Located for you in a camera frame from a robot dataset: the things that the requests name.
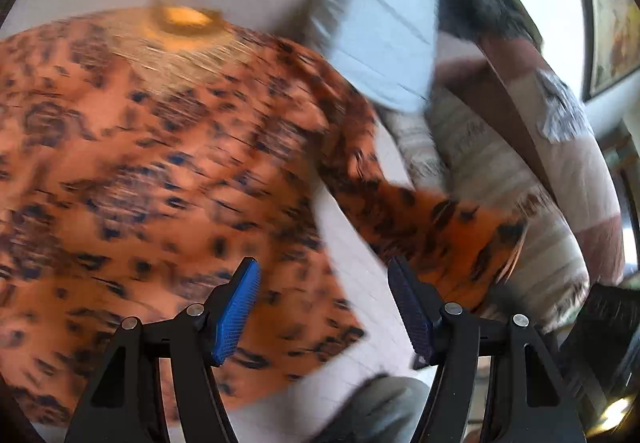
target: gray pants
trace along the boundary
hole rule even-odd
[[[377,378],[310,443],[409,443],[428,396],[429,386],[418,379]]]

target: blue gripper pad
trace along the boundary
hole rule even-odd
[[[222,365],[238,347],[249,312],[254,307],[258,296],[260,265],[255,259],[245,257],[231,281],[225,285],[235,286],[235,289],[216,324],[216,340],[211,350],[211,357],[217,365]]]
[[[396,258],[389,262],[386,278],[414,351],[429,362],[434,354],[433,325],[422,311],[412,283],[405,276],[401,263]]]

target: metal screw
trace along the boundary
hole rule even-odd
[[[122,329],[133,329],[138,325],[138,319],[135,317],[127,317],[122,321]]]
[[[449,313],[449,315],[460,315],[462,313],[462,306],[457,302],[447,302],[444,305],[444,311]]]
[[[190,317],[199,317],[204,312],[204,306],[202,304],[191,304],[187,308],[187,315]]]
[[[516,326],[520,326],[521,328],[526,328],[529,325],[529,319],[522,313],[518,313],[517,315],[513,316],[513,323]]]

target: orange patterned fabric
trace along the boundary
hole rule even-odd
[[[263,275],[215,370],[228,408],[361,338],[314,223],[311,163],[373,250],[447,299],[477,307],[508,275],[524,224],[386,182],[371,107],[317,54],[227,25],[246,55],[158,94],[113,51],[120,17],[0,43],[0,372],[31,419],[68,423],[124,317],[173,317],[246,255]]]

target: orange cloth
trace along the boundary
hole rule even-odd
[[[158,80],[175,80],[136,56],[165,52],[142,28],[114,31],[142,12],[0,44],[0,372],[31,419],[68,423],[124,317],[173,317],[246,255],[262,284],[215,370],[228,408],[361,338],[314,223],[310,163],[380,257],[405,255],[446,299],[477,307],[509,273],[524,224],[388,184],[371,107],[319,55],[226,24],[241,48],[163,94]]]

